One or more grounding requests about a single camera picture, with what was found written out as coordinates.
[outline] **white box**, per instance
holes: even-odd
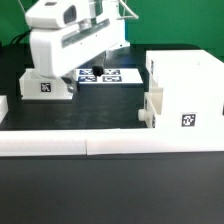
[[[148,51],[140,120],[161,128],[224,125],[224,64],[203,50]]]
[[[68,92],[67,85],[61,78],[43,78],[36,74],[35,69],[26,69],[19,83],[22,99],[71,100],[73,96]]]

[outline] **white block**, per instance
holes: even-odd
[[[8,113],[8,103],[6,96],[0,96],[0,123]]]
[[[223,62],[203,50],[148,51],[146,67],[149,92],[139,114],[149,128],[223,125]]]
[[[71,100],[73,94],[61,79],[48,79],[39,76],[34,69],[27,69],[20,78],[22,99],[31,100]]]

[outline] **white rectangular block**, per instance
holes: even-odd
[[[0,123],[8,113],[8,103],[6,96],[0,96]]]
[[[224,64],[204,50],[148,51],[140,120],[161,128],[223,125]]]
[[[30,100],[71,100],[73,94],[61,78],[48,79],[39,76],[34,69],[26,69],[20,78],[22,99]]]

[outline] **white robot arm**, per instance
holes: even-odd
[[[35,71],[46,78],[63,77],[107,49],[118,44],[122,47],[125,28],[119,2],[124,3],[39,0],[26,13],[27,24],[32,27],[30,46]]]

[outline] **white platform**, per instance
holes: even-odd
[[[100,77],[95,77],[92,69],[76,69],[76,80],[80,84],[142,84],[138,69],[105,69]]]
[[[6,96],[0,96],[0,123],[8,113],[8,103]]]

